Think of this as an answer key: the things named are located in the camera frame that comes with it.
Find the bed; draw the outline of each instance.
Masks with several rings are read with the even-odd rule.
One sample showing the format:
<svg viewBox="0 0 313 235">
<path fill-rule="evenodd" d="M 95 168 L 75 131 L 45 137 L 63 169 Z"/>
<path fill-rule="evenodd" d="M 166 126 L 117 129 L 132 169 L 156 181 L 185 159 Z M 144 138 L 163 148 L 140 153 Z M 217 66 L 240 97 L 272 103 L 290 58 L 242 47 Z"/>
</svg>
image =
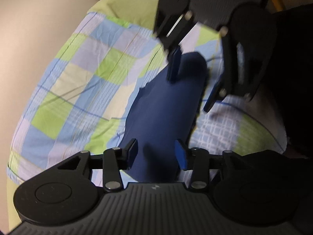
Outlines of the bed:
<svg viewBox="0 0 313 235">
<path fill-rule="evenodd" d="M 7 175 L 19 185 L 82 151 L 100 154 L 123 138 L 125 120 L 141 87 L 167 64 L 152 35 L 157 0 L 101 0 L 89 11 L 48 65 L 18 122 Z M 209 83 L 201 110 L 223 70 L 217 32 L 197 24 L 181 42 L 183 53 L 205 58 Z M 283 153 L 286 133 L 275 104 L 262 87 L 251 102 L 228 96 L 201 111 L 189 141 L 212 154 L 240 155 L 272 149 Z M 124 186 L 134 181 L 121 171 Z M 188 183 L 190 172 L 179 181 Z M 92 182 L 102 185 L 101 172 Z M 14 188 L 8 188 L 12 196 Z"/>
</svg>

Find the blue cloth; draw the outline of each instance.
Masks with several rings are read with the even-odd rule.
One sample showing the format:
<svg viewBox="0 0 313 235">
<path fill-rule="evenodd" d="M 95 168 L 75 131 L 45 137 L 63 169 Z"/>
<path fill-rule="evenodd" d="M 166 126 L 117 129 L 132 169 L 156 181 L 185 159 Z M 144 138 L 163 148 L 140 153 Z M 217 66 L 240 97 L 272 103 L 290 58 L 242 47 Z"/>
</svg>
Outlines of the blue cloth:
<svg viewBox="0 0 313 235">
<path fill-rule="evenodd" d="M 174 141 L 187 141 L 208 74 L 206 62 L 198 52 L 182 55 L 174 84 L 166 80 L 167 69 L 139 90 L 119 145 L 125 147 L 132 138 L 138 140 L 138 155 L 126 172 L 138 182 L 175 181 L 178 162 Z"/>
</svg>

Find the beige wall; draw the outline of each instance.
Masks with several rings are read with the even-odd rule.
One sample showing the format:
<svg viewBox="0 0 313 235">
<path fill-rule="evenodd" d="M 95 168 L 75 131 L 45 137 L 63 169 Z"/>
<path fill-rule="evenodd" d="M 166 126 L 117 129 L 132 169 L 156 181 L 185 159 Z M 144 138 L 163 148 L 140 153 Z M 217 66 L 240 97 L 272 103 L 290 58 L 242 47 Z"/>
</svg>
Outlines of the beige wall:
<svg viewBox="0 0 313 235">
<path fill-rule="evenodd" d="M 46 66 L 97 0 L 0 0 L 0 230 L 11 138 Z"/>
</svg>

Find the checkered bedding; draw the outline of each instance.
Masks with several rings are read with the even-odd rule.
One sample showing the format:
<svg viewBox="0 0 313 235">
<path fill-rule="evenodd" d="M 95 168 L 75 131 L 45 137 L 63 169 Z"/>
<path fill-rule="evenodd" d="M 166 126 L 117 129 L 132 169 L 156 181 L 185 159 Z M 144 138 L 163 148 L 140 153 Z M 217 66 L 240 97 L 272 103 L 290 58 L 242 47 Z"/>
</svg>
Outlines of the checkered bedding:
<svg viewBox="0 0 313 235">
<path fill-rule="evenodd" d="M 120 143 L 139 88 L 166 66 L 166 55 L 151 34 L 121 19 L 87 14 L 47 67 L 17 125 L 7 168 L 15 183 L 81 150 L 100 154 Z M 197 24 L 181 45 L 184 53 L 198 51 L 207 61 L 204 106 L 223 69 L 218 34 Z M 200 112 L 189 145 L 212 154 L 226 149 L 241 155 L 265 149 L 282 153 L 286 135 L 263 95 L 250 103 L 229 96 L 208 114 Z M 122 178 L 132 181 L 124 173 Z M 101 185 L 101 173 L 94 171 L 92 180 Z"/>
</svg>

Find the pillow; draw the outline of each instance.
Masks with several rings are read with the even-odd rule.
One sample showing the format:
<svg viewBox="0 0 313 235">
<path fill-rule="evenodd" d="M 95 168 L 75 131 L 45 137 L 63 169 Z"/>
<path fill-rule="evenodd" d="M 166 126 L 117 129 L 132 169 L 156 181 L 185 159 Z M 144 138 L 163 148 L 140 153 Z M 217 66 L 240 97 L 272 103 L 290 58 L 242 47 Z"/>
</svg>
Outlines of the pillow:
<svg viewBox="0 0 313 235">
<path fill-rule="evenodd" d="M 135 25 L 154 27 L 158 0 L 100 0 L 88 12 L 121 18 Z"/>
</svg>

